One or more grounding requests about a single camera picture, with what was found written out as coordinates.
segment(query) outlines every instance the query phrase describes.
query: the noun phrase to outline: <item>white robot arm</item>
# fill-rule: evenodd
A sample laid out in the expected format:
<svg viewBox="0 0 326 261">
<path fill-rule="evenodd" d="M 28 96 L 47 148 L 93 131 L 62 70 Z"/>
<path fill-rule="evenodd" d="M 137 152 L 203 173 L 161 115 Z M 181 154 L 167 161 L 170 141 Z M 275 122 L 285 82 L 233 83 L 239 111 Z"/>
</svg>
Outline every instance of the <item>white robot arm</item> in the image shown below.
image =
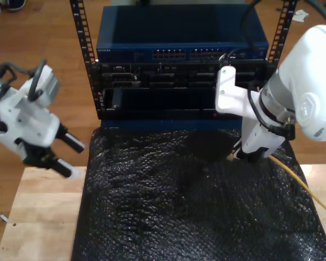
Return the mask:
<svg viewBox="0 0 326 261">
<path fill-rule="evenodd" d="M 50 148 L 55 138 L 78 153 L 85 145 L 68 133 L 58 117 L 46 109 L 55 99 L 60 82 L 45 63 L 42 61 L 31 71 L 12 63 L 0 65 L 0 142 L 18 154 L 26 165 L 53 169 L 65 177 L 76 178 L 78 170 L 56 157 Z M 19 90 L 10 87 L 16 79 L 13 69 L 32 77 Z M 12 79 L 4 82 L 2 77 L 7 72 L 11 72 Z"/>
<path fill-rule="evenodd" d="M 268 157 L 294 139 L 296 120 L 309 139 L 326 141 L 326 26 L 309 29 L 260 92 L 235 86 L 235 74 L 232 66 L 219 71 L 215 106 L 243 117 L 236 157 Z"/>
</svg>

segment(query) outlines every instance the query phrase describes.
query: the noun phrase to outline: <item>black textured mat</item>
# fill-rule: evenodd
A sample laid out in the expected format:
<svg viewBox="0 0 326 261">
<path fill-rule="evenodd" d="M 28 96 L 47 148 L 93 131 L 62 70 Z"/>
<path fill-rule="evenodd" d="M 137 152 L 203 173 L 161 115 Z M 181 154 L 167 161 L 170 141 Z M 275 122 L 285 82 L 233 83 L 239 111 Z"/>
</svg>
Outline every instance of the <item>black textured mat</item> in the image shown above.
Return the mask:
<svg viewBox="0 0 326 261">
<path fill-rule="evenodd" d="M 96 130 L 72 260 L 326 260 L 312 199 L 269 159 L 227 160 L 237 138 Z"/>
</svg>

